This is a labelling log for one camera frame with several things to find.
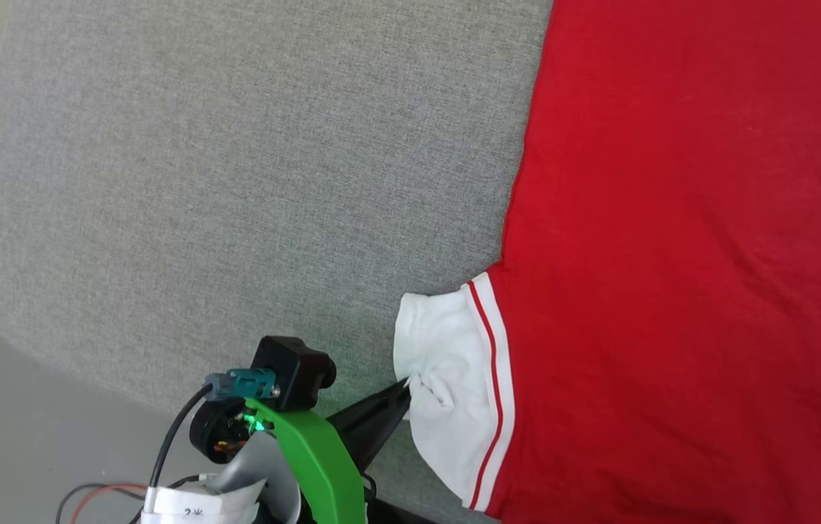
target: white cloth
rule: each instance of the white cloth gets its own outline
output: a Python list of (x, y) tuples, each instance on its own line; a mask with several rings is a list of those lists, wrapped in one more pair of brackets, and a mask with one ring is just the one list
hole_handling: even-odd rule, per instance
[(491, 350), (465, 287), (407, 294), (394, 328), (394, 372), (410, 385), (410, 432), (421, 457), (470, 505), (497, 427)]

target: black wire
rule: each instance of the black wire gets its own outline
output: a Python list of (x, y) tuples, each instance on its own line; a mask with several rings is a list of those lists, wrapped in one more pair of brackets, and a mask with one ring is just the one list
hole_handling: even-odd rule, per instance
[(194, 406), (200, 402), (200, 399), (204, 398), (204, 395), (208, 394), (208, 392), (212, 389), (213, 384), (207, 384), (200, 388), (198, 392), (195, 392), (194, 396), (191, 396), (191, 400), (187, 401), (184, 408), (181, 408), (181, 411), (178, 411), (175, 421), (171, 422), (171, 427), (168, 428), (168, 433), (164, 435), (164, 442), (162, 442), (162, 446), (160, 450), (158, 450), (158, 458), (155, 459), (155, 465), (151, 468), (151, 480), (148, 482), (149, 488), (158, 487), (158, 479), (162, 476), (164, 458), (168, 456), (168, 450), (171, 449), (171, 443), (174, 441), (175, 435), (178, 434), (178, 429), (181, 428), (181, 422), (184, 422), (184, 419), (187, 418), (187, 414), (191, 412), (191, 409), (194, 409)]
[(370, 477), (367, 473), (361, 473), (362, 478), (368, 481), (368, 496), (366, 496), (367, 503), (373, 503), (373, 501), (378, 498), (378, 485), (375, 484), (374, 478)]
[[(81, 485), (78, 485), (77, 488), (74, 488), (73, 490), (68, 491), (68, 494), (65, 495), (63, 499), (61, 499), (61, 504), (58, 504), (58, 512), (57, 512), (57, 514), (55, 514), (55, 524), (61, 524), (61, 513), (64, 511), (64, 504), (67, 504), (68, 501), (71, 500), (71, 497), (74, 497), (74, 495), (78, 491), (88, 490), (88, 488), (104, 488), (104, 487), (107, 487), (107, 485), (109, 485), (109, 484), (99, 484), (99, 483), (81, 484)], [(129, 490), (122, 490), (121, 488), (115, 488), (115, 490), (112, 490), (112, 491), (116, 491), (117, 493), (127, 495), (128, 497), (134, 498), (137, 501), (144, 501), (145, 500), (145, 497), (143, 497), (142, 495), (133, 493), (132, 491), (129, 491)]]
[[(187, 477), (181, 478), (180, 480), (175, 480), (171, 484), (168, 484), (168, 488), (172, 488), (172, 490), (175, 490), (175, 488), (180, 488), (182, 485), (185, 485), (188, 482), (194, 482), (197, 480), (200, 480), (200, 475), (187, 475)], [(138, 510), (138, 513), (135, 514), (134, 517), (132, 517), (132, 520), (129, 521), (129, 524), (137, 524), (140, 518), (142, 518), (142, 510)]]

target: red fabric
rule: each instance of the red fabric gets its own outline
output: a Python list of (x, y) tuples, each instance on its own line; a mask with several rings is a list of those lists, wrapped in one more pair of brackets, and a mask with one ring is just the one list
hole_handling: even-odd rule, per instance
[(821, 523), (821, 1), (557, 2), (503, 246), (488, 514)]

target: green bracket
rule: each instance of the green bracket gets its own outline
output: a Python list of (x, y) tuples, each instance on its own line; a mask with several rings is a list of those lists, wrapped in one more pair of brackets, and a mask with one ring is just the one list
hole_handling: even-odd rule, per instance
[(330, 422), (313, 411), (279, 413), (245, 399), (255, 421), (278, 440), (317, 524), (364, 524), (365, 488)]

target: gray fabric surface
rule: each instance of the gray fabric surface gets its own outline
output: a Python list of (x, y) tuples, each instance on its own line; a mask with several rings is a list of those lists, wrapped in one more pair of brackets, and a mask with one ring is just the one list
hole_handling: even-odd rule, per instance
[[(498, 255), (548, 0), (17, 0), (0, 56), (0, 335), (174, 410), (266, 334), (330, 411), (393, 381), (402, 293)], [(384, 498), (477, 521), (402, 428)]]

